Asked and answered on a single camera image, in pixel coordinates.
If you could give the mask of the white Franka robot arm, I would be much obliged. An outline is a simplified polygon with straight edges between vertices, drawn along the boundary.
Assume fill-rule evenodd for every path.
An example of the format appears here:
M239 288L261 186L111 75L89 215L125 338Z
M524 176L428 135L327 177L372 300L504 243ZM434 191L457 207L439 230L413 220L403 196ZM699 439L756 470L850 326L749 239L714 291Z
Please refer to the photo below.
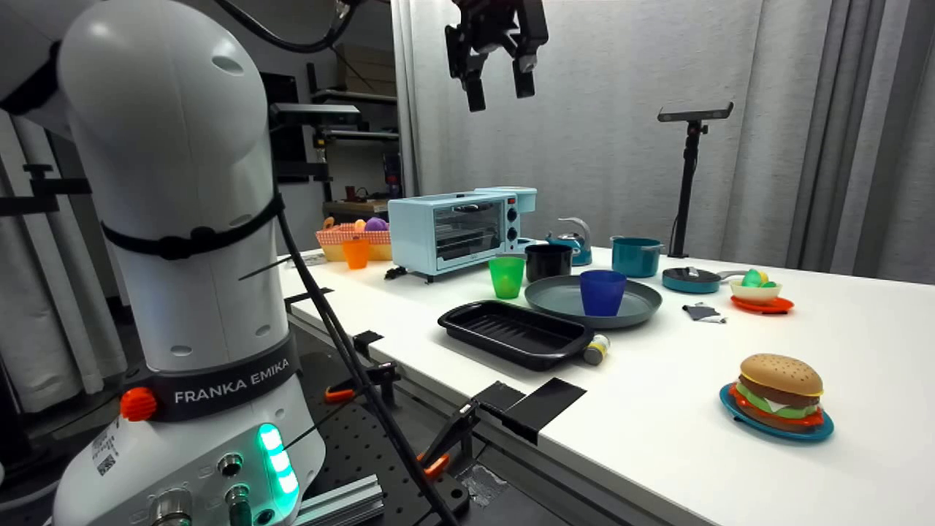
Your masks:
M60 84L144 367L65 470L55 526L283 526L321 472L276 272L263 78L179 0L99 0Z

